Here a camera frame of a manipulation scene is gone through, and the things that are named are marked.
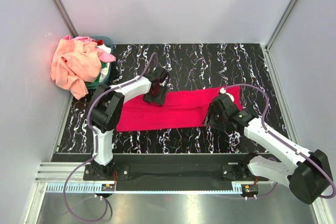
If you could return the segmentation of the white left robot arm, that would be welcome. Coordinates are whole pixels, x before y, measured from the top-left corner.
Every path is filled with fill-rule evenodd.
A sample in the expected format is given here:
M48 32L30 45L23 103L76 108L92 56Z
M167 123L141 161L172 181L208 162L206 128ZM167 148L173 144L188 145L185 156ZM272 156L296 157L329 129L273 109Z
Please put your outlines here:
M148 104L163 106L170 74L162 67L123 82L108 86L99 85L90 101L87 123L94 136L92 164L95 174L103 180L113 175L112 135L117 127L123 105L133 98L143 96Z

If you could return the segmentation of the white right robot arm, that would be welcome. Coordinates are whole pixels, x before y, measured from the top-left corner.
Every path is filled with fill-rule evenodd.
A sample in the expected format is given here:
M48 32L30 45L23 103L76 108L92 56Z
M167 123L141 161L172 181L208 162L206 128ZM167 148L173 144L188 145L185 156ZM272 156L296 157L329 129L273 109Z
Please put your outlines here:
M272 161L257 153L248 154L238 164L239 178L272 180L288 187L297 199L309 205L318 197L324 197L323 192L328 187L335 189L329 160L324 152L312 152L269 130L255 112L239 109L229 94L220 94L211 101L204 124L217 130L229 126L277 158Z

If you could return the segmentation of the magenta red t shirt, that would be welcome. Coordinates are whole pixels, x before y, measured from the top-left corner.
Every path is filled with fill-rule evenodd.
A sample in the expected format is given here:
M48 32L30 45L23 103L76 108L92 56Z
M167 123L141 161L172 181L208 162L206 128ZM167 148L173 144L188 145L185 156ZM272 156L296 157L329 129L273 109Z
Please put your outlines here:
M123 105L118 132L203 127L211 101L224 88L168 92L163 106L148 104L143 96Z

